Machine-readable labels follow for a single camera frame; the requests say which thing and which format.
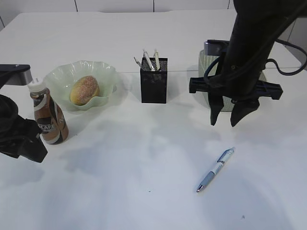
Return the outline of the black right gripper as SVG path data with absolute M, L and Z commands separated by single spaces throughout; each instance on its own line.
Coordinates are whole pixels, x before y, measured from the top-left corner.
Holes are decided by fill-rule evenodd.
M 238 101 L 230 118 L 234 127 L 259 108 L 260 97 L 278 100 L 283 93 L 280 85 L 259 80 L 281 33 L 283 1 L 236 0 L 234 5 L 237 16 L 230 40 L 208 41 L 220 49 L 214 61 L 219 71 L 213 76 L 205 71 L 203 77 L 191 78 L 189 82 L 190 93 L 208 93 L 212 126 L 224 107 L 223 97 Z

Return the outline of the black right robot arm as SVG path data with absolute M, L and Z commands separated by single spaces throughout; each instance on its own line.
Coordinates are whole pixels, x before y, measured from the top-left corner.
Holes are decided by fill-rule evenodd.
M 233 104 L 232 126 L 259 108 L 260 97 L 280 99 L 281 86 L 260 80 L 260 75 L 273 62 L 269 58 L 273 44 L 288 45 L 280 35 L 307 14 L 304 0 L 236 0 L 234 7 L 237 15 L 230 40 L 206 41 L 204 50 L 215 60 L 202 77 L 189 81 L 190 93 L 208 94 L 211 125 L 224 107 L 224 98 Z

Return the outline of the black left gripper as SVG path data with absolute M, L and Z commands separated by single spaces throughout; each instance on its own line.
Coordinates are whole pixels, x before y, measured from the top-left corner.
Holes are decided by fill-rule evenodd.
M 41 129 L 35 120 L 18 115 L 17 104 L 7 96 L 0 96 L 0 152 L 12 157 L 23 156 L 41 163 L 47 149 L 40 138 Z

